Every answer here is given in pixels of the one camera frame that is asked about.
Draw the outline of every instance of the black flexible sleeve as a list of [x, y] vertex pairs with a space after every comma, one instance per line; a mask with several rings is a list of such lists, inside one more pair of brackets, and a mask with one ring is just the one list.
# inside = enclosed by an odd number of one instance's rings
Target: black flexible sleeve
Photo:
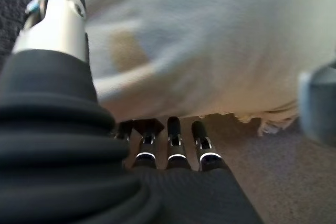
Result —
[[89, 65], [61, 52], [9, 58], [0, 78], [0, 223], [151, 223], [160, 200], [121, 168]]

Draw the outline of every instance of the beige carpet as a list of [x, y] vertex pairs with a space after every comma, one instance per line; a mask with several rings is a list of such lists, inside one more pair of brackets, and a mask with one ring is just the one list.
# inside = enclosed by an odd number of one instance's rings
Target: beige carpet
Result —
[[[198, 169], [191, 124], [181, 120], [188, 160]], [[307, 141], [298, 124], [276, 135], [258, 137], [258, 120], [238, 122], [231, 115], [202, 119], [209, 137], [267, 224], [336, 223], [336, 149]], [[159, 136], [159, 168], [166, 164], [166, 131]], [[134, 160], [139, 135], [133, 131]]]

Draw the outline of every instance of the white cloth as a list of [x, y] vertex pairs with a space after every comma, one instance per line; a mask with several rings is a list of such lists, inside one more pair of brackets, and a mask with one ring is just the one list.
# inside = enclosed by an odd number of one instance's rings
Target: white cloth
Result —
[[117, 121], [233, 112], [273, 131], [298, 114], [298, 75], [334, 58], [336, 0], [86, 4], [94, 83]]

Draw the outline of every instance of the robotic arm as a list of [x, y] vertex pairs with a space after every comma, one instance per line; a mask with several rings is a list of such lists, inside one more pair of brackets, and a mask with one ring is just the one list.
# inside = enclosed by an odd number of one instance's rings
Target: robotic arm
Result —
[[85, 17], [85, 0], [27, 6], [0, 78], [0, 222], [261, 223], [228, 167], [122, 168], [128, 143], [98, 105]]

